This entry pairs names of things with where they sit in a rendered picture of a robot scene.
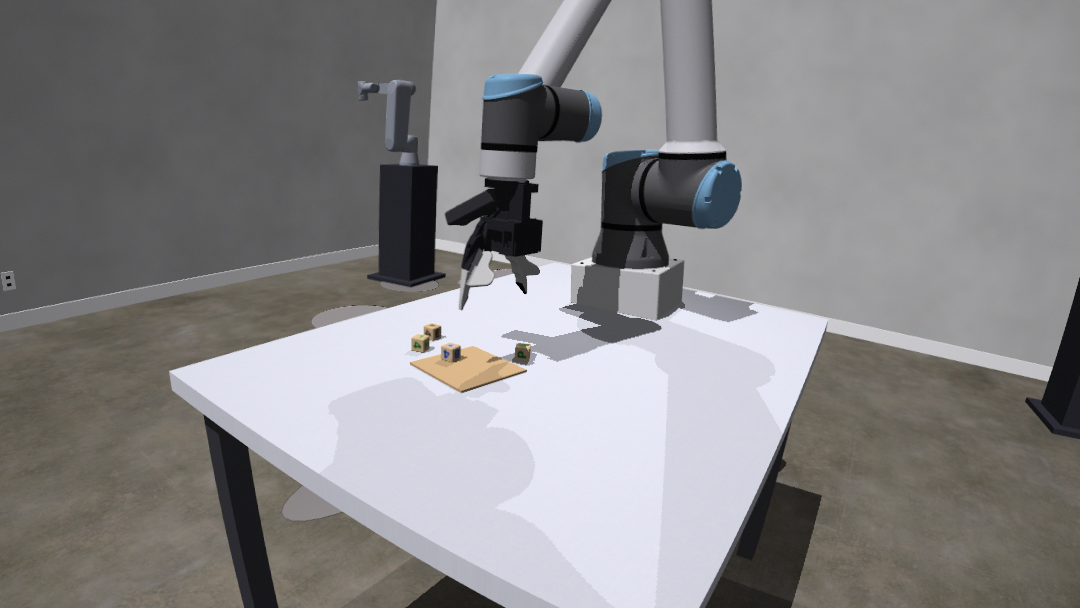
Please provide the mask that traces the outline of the tan flat mat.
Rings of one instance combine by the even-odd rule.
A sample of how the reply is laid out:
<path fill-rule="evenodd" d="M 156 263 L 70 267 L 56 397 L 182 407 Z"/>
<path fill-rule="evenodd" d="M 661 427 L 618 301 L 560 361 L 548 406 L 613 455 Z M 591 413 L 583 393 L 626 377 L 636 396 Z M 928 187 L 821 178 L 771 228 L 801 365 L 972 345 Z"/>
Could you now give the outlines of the tan flat mat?
<path fill-rule="evenodd" d="M 441 360 L 438 354 L 411 361 L 410 365 L 460 393 L 527 371 L 475 346 L 462 348 L 461 359 L 453 363 Z"/>

